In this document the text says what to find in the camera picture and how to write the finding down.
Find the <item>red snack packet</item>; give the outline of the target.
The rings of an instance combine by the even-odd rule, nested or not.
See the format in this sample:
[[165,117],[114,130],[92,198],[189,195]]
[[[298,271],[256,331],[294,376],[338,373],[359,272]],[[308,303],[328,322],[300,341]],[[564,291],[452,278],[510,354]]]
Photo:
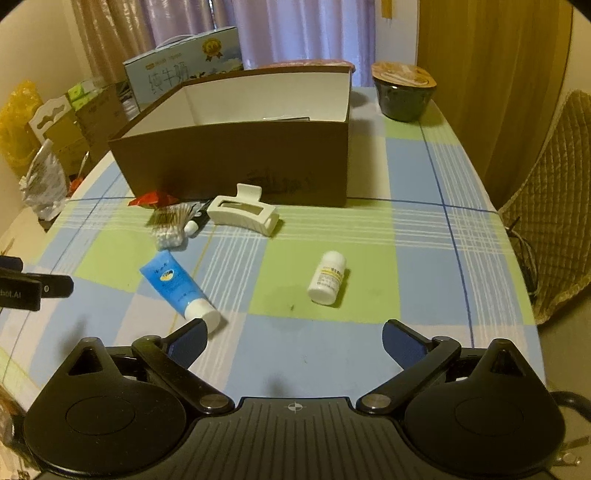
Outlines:
[[128,202],[128,206],[138,206],[141,208],[158,209],[178,204],[180,200],[165,192],[152,191],[138,196]]

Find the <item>quilted chair back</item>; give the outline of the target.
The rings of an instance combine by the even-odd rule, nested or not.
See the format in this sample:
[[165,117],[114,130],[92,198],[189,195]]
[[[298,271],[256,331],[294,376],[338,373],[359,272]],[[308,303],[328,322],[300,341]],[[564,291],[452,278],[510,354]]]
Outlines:
[[518,191],[501,208],[533,247],[537,324],[590,285],[590,95],[574,90],[550,140]]

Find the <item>white pill bottle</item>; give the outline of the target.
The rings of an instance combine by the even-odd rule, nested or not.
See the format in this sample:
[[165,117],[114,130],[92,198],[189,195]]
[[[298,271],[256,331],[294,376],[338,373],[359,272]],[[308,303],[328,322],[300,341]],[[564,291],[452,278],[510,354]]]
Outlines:
[[345,256],[338,251],[325,252],[308,285],[308,296],[311,301],[325,306],[334,304],[342,287],[345,272]]

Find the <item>checkered tablecloth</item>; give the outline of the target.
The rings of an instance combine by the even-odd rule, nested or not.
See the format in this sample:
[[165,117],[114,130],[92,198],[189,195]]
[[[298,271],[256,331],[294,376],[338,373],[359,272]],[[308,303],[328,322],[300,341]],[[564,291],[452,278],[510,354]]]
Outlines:
[[[544,370],[522,274],[499,214],[436,104],[416,123],[352,94],[353,169],[342,208],[281,206],[270,236],[208,223],[174,256],[221,323],[192,371],[235,399],[356,399],[399,371],[398,319],[466,347],[512,340]],[[146,210],[106,156],[25,266],[72,278],[65,299],[1,313],[1,384],[30,405],[84,337],[123,346],[183,317],[147,280]]]

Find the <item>blue hand cream tube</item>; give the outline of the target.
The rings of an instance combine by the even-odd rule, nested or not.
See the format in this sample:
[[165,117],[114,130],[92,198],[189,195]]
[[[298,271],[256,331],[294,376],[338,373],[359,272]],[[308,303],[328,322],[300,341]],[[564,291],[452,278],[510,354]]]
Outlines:
[[140,273],[186,321],[204,321],[209,334],[221,324],[219,311],[169,251],[158,252],[140,268]]

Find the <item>white hair claw clip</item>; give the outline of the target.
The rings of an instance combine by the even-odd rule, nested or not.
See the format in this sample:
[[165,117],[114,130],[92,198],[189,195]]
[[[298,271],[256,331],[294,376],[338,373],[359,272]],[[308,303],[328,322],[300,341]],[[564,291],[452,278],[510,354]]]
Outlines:
[[276,206],[263,203],[263,189],[256,185],[238,183],[235,196],[218,195],[207,207],[215,225],[228,225],[270,237],[280,220]]

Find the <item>yellow plastic bag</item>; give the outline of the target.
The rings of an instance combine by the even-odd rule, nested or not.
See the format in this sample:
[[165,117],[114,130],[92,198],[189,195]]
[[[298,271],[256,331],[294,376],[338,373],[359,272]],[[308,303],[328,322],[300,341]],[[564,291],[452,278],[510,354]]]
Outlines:
[[29,121],[42,105],[35,83],[25,80],[10,94],[1,109],[1,155],[18,178],[26,175],[40,148]]

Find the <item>tan curtain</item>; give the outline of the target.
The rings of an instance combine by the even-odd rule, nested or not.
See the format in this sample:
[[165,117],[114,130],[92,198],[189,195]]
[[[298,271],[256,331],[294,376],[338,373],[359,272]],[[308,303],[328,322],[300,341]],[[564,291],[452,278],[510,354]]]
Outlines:
[[418,64],[496,207],[541,153],[569,56],[567,1],[422,1]]

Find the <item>white plastic bag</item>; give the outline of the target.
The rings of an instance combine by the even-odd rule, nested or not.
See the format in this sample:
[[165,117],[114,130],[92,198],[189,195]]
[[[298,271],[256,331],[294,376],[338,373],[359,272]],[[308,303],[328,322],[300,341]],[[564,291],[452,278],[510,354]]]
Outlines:
[[53,152],[53,142],[46,139],[34,156],[25,176],[19,181],[23,203],[37,218],[52,221],[65,207],[68,179]]

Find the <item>cotton swab bag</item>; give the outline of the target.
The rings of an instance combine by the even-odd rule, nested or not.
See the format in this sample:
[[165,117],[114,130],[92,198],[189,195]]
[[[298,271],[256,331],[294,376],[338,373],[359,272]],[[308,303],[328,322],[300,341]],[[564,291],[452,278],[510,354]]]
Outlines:
[[200,211],[201,202],[182,202],[156,209],[147,220],[158,251],[179,247],[185,239],[185,225]]

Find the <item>brown cardboard boxes stack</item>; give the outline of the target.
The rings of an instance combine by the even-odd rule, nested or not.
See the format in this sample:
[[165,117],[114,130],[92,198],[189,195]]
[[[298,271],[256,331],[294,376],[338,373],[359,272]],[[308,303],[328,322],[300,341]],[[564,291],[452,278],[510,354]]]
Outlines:
[[68,177],[88,173],[109,150],[109,140],[128,123],[122,93],[130,93],[124,82],[93,89],[87,80],[34,113],[30,128],[40,142],[52,141]]

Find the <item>brown cardboard storage box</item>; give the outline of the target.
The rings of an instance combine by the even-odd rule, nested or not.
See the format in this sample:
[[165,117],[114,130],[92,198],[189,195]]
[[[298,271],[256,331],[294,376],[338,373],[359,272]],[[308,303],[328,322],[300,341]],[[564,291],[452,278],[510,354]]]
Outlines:
[[351,69],[270,67],[183,82],[109,141],[135,196],[259,186],[266,203],[346,203]]

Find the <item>black white pen tube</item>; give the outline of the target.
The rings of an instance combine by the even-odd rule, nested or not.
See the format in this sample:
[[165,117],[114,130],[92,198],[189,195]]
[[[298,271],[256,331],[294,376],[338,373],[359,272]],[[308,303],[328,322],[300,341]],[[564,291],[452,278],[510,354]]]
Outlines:
[[204,203],[201,203],[196,209],[192,211],[191,216],[185,223],[183,229],[186,237],[194,237],[198,232],[200,232],[204,228],[204,226],[209,220],[207,208],[209,205],[211,205],[211,202],[211,199],[206,200]]

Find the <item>blue milk carton box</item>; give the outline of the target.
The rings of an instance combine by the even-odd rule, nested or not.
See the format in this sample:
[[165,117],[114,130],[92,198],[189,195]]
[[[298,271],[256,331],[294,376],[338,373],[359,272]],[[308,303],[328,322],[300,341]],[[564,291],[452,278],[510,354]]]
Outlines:
[[135,102],[143,110],[180,83],[242,70],[238,29],[172,37],[123,66]]

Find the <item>dark instant noodle bowl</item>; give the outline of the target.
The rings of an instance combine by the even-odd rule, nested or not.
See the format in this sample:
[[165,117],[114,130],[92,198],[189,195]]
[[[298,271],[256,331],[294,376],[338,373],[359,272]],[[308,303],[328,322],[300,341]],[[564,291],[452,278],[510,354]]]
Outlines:
[[381,112],[394,121],[417,121],[437,89],[433,76],[417,65],[379,61],[372,76]]

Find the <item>purple curtain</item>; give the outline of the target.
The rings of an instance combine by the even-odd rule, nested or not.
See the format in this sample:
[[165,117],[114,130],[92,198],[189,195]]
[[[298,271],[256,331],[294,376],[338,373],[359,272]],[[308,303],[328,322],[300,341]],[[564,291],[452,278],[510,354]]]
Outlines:
[[362,74],[375,59],[373,1],[143,1],[141,6],[157,45],[178,35],[235,26],[249,68],[346,60]]

